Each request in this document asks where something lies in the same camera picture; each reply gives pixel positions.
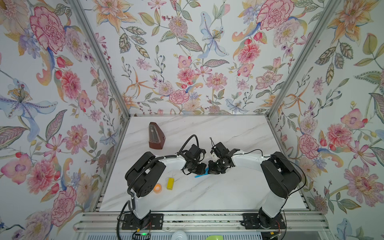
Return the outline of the blue square paper sheet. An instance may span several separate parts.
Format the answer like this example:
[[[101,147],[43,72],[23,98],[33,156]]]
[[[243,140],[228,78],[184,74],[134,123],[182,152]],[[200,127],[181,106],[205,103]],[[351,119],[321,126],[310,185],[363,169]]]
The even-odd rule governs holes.
[[[199,178],[199,177],[203,177],[203,176],[208,175],[208,171],[209,171],[209,168],[206,168],[205,172],[202,175],[196,175],[195,178]]]

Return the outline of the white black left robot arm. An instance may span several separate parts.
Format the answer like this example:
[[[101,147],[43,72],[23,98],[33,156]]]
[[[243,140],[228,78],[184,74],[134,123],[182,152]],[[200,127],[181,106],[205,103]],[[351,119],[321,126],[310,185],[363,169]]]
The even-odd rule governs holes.
[[[181,150],[175,155],[157,157],[151,152],[145,152],[125,174],[127,193],[130,196],[129,212],[139,220],[150,214],[150,208],[140,204],[139,200],[154,190],[166,170],[181,171],[186,175],[205,174],[207,165],[202,162],[205,155],[206,151],[195,144],[189,150]]]

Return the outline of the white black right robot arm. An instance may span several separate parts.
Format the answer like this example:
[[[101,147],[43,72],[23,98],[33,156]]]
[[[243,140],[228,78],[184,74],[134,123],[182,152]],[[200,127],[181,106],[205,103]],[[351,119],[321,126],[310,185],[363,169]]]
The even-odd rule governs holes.
[[[225,174],[234,167],[256,170],[264,174],[270,188],[266,202],[259,210],[259,219],[272,220],[281,214],[289,196],[302,181],[294,164],[281,152],[264,156],[262,150],[243,152],[239,149],[227,149],[219,142],[212,146],[209,161],[209,175]]]

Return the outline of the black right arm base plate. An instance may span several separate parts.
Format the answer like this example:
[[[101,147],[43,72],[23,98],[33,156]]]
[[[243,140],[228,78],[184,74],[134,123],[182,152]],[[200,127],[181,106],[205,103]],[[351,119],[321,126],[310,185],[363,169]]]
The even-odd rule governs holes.
[[[246,230],[282,230],[286,229],[284,216],[279,213],[274,218],[270,218],[265,214],[245,213],[242,214],[243,220],[241,225]]]

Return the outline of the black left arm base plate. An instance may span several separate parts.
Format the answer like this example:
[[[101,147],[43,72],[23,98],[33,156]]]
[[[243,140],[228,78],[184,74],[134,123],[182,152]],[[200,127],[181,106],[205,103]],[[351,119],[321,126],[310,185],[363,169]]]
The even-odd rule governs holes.
[[[164,214],[149,213],[143,219],[137,218],[134,214],[125,214],[122,220],[122,230],[162,230]]]

